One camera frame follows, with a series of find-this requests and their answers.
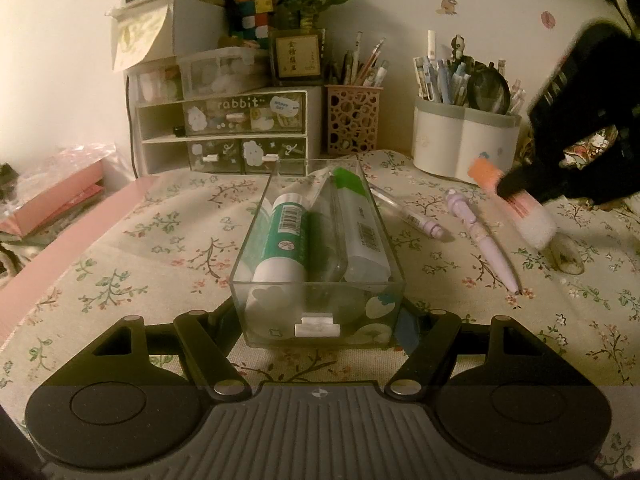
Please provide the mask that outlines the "orange cap highlighter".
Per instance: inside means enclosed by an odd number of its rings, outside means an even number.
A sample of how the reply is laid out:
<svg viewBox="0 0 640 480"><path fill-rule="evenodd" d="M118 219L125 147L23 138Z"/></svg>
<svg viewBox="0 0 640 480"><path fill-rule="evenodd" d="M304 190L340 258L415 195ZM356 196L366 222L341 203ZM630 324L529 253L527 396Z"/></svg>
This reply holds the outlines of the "orange cap highlighter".
<svg viewBox="0 0 640 480"><path fill-rule="evenodd" d="M468 175L510 218L529 246L543 250L549 245L558 228L544 206L525 191L517 192L506 200L499 197L497 185L503 173L484 157L472 162Z"/></svg>

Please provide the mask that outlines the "purple bunny pen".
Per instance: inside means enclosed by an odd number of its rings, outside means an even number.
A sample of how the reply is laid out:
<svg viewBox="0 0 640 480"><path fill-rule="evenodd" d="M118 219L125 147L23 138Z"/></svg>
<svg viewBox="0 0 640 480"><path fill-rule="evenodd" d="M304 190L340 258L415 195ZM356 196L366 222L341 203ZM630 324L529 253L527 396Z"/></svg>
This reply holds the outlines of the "purple bunny pen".
<svg viewBox="0 0 640 480"><path fill-rule="evenodd" d="M508 258L494 240L486 226L477 217L466 198L450 188L446 192L445 202L450 214L457 217L468 232L480 253L489 264L491 271L512 294L520 292L520 284Z"/></svg>

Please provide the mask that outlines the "green cap highlighter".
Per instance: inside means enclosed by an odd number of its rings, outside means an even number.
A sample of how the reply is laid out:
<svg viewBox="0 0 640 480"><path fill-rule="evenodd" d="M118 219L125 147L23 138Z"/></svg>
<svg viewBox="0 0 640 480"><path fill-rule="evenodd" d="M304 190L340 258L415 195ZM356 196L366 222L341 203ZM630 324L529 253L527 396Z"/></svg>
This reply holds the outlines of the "green cap highlighter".
<svg viewBox="0 0 640 480"><path fill-rule="evenodd" d="M386 282L390 278L390 263L363 180L344 167L335 168L333 177L343 222L347 257L345 280Z"/></svg>

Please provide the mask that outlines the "purple clear mechanical pencil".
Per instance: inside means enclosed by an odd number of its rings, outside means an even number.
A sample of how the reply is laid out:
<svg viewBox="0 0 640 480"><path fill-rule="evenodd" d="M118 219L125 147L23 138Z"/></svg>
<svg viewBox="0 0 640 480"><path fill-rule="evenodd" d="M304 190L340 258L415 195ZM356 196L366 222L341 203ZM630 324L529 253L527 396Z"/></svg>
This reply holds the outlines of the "purple clear mechanical pencil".
<svg viewBox="0 0 640 480"><path fill-rule="evenodd" d="M425 214L421 214L419 211L410 208L409 206L396 200L394 196L391 196L382 188L370 183L370 191L372 195L377 198L384 206L390 208L395 214L397 214L402 220L404 220L413 229L422 232L428 237L434 238L434 240L444 240L448 236L448 232L436 221L428 218Z"/></svg>

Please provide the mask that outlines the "clear acrylic drawer box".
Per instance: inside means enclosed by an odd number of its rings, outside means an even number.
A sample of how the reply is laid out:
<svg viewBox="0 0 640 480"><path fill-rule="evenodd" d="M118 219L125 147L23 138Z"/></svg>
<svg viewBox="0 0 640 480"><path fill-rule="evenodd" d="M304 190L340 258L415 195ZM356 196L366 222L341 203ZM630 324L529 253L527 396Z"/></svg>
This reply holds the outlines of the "clear acrylic drawer box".
<svg viewBox="0 0 640 480"><path fill-rule="evenodd" d="M254 282L276 198L299 193L309 214L309 194L316 187L314 174L330 168L333 176L337 167L363 180L390 263L390 278L381 283L352 283L344 274L339 282ZM384 347L392 338L404 288L404 276L358 159L304 159L300 174L291 174L286 162L274 166L231 274L234 306L248 344L260 348Z"/></svg>

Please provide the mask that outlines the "clear tube pen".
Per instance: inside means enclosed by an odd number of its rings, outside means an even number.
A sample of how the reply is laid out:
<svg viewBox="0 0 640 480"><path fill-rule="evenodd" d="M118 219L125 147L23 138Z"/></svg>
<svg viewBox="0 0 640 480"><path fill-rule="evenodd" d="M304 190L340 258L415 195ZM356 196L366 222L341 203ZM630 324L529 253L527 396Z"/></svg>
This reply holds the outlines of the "clear tube pen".
<svg viewBox="0 0 640 480"><path fill-rule="evenodd" d="M308 274L310 282L339 282L346 271L346 252L340 204L330 168L314 174L309 194Z"/></svg>

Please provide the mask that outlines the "green white glue stick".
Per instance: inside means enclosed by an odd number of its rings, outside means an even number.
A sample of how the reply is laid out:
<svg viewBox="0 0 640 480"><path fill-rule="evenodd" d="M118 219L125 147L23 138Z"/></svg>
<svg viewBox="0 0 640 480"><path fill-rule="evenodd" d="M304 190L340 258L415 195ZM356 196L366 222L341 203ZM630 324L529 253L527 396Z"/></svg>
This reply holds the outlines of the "green white glue stick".
<svg viewBox="0 0 640 480"><path fill-rule="evenodd" d="M299 193L283 193L276 198L262 258L253 275L254 282L306 281L308 220L306 200Z"/></svg>

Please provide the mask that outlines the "white flower pen holder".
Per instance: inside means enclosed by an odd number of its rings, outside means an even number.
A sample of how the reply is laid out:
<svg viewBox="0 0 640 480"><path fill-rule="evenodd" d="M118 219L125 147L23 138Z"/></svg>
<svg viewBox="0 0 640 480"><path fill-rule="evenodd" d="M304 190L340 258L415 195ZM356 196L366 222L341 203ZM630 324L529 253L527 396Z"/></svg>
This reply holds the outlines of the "white flower pen holder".
<svg viewBox="0 0 640 480"><path fill-rule="evenodd" d="M472 183L468 170L487 158L502 171L514 162L521 117L416 97L411 155L414 166L437 177Z"/></svg>

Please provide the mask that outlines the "clear oval bookmark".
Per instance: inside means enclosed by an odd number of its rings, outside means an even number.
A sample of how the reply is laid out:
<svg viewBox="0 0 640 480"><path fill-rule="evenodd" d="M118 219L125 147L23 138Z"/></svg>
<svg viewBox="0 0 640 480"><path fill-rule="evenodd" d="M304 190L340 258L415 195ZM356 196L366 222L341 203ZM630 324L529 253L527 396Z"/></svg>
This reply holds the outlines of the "clear oval bookmark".
<svg viewBox="0 0 640 480"><path fill-rule="evenodd" d="M550 243L550 252L556 268L570 275L579 275L585 272L577 244L570 237L557 236Z"/></svg>

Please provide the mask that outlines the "black magnifying glass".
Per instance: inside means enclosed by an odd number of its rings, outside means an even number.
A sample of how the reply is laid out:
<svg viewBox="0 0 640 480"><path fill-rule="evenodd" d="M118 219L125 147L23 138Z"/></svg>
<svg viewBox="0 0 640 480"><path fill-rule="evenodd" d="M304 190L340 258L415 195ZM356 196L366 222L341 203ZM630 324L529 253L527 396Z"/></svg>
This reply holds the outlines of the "black magnifying glass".
<svg viewBox="0 0 640 480"><path fill-rule="evenodd" d="M504 77L491 67L474 70L468 86L469 107L481 112L505 115L511 102L511 93Z"/></svg>

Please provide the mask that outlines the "floral tablecloth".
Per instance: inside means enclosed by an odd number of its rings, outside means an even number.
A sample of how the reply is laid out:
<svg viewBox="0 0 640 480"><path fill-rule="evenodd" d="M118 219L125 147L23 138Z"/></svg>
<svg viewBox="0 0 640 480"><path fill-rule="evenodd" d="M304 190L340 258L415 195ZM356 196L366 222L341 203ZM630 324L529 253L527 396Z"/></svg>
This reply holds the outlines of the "floral tablecloth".
<svg viewBox="0 0 640 480"><path fill-rule="evenodd" d="M612 430L599 456L609 474L639 465L639 221L629 211L549 205L585 269L554 270L530 249L478 188L459 184L494 233L522 284L512 295L444 203L451 183L424 174L390 151L361 165L380 188L434 218L451 234L431 240L383 216L406 279L407 297L424 310L446 309L485 324L510 315L592 382L605 388ZM141 203L73 258L40 294L1 351L1 404L22 422L32 392L107 327L128 314L167 323L192 309L212 310L230 294L235 258L266 178L164 174Z"/></svg>

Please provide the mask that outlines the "pink box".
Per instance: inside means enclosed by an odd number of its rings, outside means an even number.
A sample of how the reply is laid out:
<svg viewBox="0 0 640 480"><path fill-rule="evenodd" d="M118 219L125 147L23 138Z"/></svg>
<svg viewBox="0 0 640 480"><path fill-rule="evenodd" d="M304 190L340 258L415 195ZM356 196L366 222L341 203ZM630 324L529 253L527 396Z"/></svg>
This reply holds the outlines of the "pink box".
<svg viewBox="0 0 640 480"><path fill-rule="evenodd" d="M73 169L67 176L44 174L17 179L12 202L1 207L1 232L25 237L64 212L103 192L102 162Z"/></svg>

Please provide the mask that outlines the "pink perforated pen cup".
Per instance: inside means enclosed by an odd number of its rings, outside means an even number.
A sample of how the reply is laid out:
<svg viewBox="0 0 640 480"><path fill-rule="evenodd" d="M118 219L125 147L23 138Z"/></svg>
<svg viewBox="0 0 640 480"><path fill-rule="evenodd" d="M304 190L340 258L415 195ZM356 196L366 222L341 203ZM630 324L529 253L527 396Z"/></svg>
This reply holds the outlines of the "pink perforated pen cup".
<svg viewBox="0 0 640 480"><path fill-rule="evenodd" d="M330 155L376 148L382 93L380 87L326 85L326 147Z"/></svg>

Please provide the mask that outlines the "white rabbit drawer organizer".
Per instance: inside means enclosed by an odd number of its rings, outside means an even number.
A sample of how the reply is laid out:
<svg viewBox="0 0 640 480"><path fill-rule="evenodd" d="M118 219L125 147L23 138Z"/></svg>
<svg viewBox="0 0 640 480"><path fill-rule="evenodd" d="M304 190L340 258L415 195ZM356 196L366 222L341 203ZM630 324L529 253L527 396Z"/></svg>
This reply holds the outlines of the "white rabbit drawer organizer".
<svg viewBox="0 0 640 480"><path fill-rule="evenodd" d="M291 174L320 156L323 90L263 88L235 96L138 104L132 146L139 174L174 169L268 174L284 160Z"/></svg>

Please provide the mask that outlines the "clear small drawer unit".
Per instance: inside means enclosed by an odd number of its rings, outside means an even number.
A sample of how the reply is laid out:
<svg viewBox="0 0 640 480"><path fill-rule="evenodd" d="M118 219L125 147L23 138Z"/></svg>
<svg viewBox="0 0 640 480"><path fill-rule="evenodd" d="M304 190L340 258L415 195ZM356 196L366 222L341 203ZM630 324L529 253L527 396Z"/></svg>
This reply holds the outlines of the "clear small drawer unit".
<svg viewBox="0 0 640 480"><path fill-rule="evenodd" d="M264 88L270 78L270 58L266 50L226 47L178 58L183 95L232 96Z"/></svg>

